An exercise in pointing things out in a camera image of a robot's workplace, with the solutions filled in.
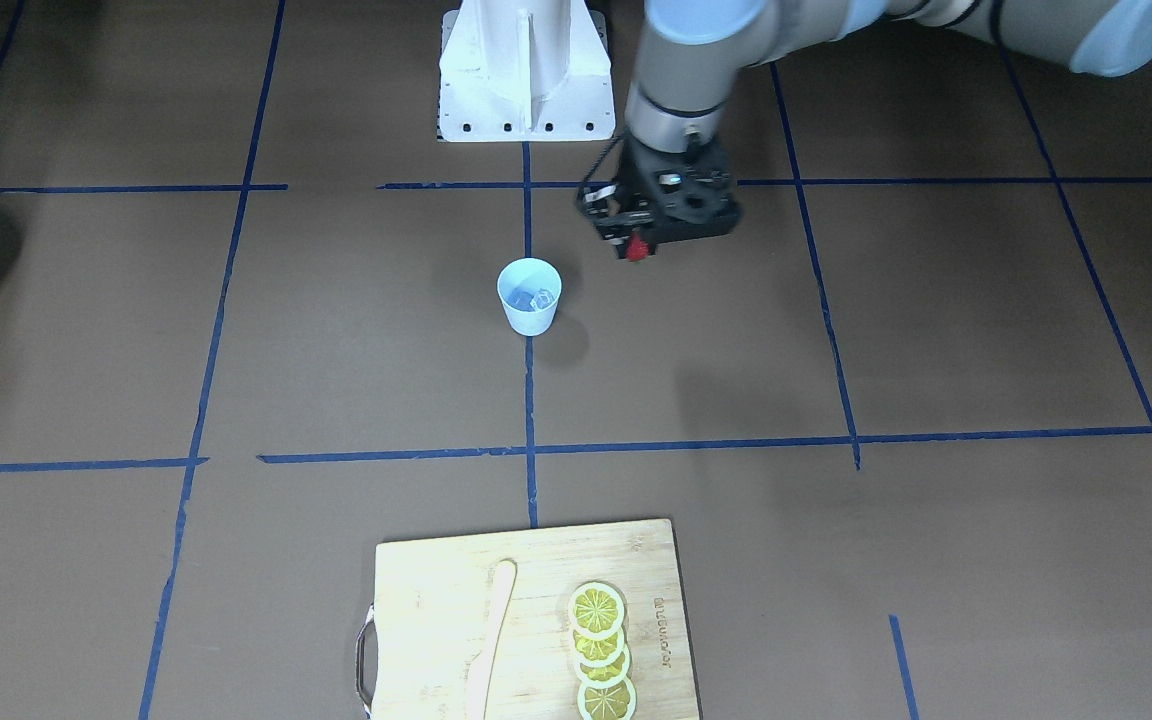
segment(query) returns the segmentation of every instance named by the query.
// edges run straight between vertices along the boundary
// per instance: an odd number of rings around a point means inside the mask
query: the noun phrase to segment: metal handle
[[[371,694],[362,687],[362,651],[366,644],[367,628],[376,629],[376,606],[367,607],[367,615],[362,620],[362,628],[358,630],[358,660],[355,664],[355,673],[358,675],[358,700],[362,700],[362,715],[371,720]]]

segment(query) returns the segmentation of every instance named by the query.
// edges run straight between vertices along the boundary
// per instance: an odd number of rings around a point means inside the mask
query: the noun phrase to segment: lime slice
[[[626,622],[626,599],[607,583],[585,583],[567,604],[573,630],[591,641],[612,637]]]
[[[591,688],[604,689],[620,684],[630,674],[630,646],[626,646],[620,655],[613,655],[612,661],[602,667],[591,667],[577,661],[576,672],[579,674],[579,682]]]
[[[630,720],[638,700],[628,679],[609,688],[581,684],[576,708],[585,720]]]
[[[579,660],[590,667],[607,667],[616,661],[616,655],[626,650],[626,634],[616,632],[609,638],[591,641],[585,635],[573,632],[573,644]]]

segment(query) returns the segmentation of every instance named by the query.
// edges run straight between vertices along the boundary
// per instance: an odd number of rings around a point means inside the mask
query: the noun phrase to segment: white bracket
[[[463,0],[444,15],[439,138],[606,141],[607,22],[584,0]]]

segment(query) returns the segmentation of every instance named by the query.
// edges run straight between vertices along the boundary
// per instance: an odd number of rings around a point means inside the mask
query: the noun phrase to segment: cutting board
[[[668,520],[391,541],[376,547],[374,720],[463,720],[492,575],[517,568],[486,720],[581,720],[567,602],[590,579],[626,598],[635,720],[699,720]]]

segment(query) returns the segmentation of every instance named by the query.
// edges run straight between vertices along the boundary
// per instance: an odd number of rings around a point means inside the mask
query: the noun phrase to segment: light blue joint cap
[[[1152,60],[1152,0],[1120,0],[1083,38],[1069,69],[1119,77]]]
[[[851,0],[842,32],[838,33],[835,40],[842,40],[861,28],[872,26],[874,20],[882,16],[884,10],[887,10],[887,0]]]
[[[767,0],[647,0],[647,22],[677,45],[708,45],[742,31]]]

